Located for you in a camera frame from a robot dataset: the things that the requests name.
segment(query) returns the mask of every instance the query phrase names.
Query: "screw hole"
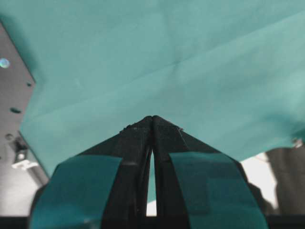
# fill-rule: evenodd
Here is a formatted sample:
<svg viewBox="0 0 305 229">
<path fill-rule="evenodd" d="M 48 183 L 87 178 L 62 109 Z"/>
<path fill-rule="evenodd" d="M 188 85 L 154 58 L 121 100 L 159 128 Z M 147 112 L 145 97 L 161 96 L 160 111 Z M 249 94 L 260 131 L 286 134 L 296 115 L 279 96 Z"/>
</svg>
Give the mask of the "screw hole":
<svg viewBox="0 0 305 229">
<path fill-rule="evenodd" d="M 13 113 L 16 113 L 16 114 L 20 114 L 21 113 L 21 110 L 15 108 L 15 107 L 11 107 L 10 111 L 12 111 Z"/>
<path fill-rule="evenodd" d="M 14 136 L 12 134 L 6 134 L 5 135 L 5 139 L 10 141 L 10 140 L 13 140 Z"/>
</svg>

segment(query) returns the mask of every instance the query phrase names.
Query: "teal cloth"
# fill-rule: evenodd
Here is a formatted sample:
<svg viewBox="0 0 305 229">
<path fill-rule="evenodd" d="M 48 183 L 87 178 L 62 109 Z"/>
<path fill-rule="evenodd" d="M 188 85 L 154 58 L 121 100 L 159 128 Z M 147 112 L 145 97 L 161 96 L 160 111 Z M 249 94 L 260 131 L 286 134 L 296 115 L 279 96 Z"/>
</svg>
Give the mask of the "teal cloth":
<svg viewBox="0 0 305 229">
<path fill-rule="evenodd" d="M 99 229 L 121 158 L 75 156 L 55 170 L 31 217 L 31 229 Z"/>
<path fill-rule="evenodd" d="M 146 115 L 237 160 L 291 146 L 305 136 L 304 10 L 304 0 L 1 0 L 37 82 L 21 133 L 49 175 Z"/>
<path fill-rule="evenodd" d="M 171 153 L 191 229 L 268 229 L 235 163 L 224 154 Z"/>
</svg>

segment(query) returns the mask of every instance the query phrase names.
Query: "metal panel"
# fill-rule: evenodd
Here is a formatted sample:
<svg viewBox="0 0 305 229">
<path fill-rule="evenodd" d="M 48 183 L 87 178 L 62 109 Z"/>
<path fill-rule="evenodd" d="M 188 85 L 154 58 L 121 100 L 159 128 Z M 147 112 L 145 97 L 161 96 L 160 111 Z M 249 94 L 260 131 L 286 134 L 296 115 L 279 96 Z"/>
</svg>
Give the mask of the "metal panel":
<svg viewBox="0 0 305 229">
<path fill-rule="evenodd" d="M 34 79 L 0 23 L 0 146 L 18 136 L 18 130 L 35 85 Z"/>
</svg>

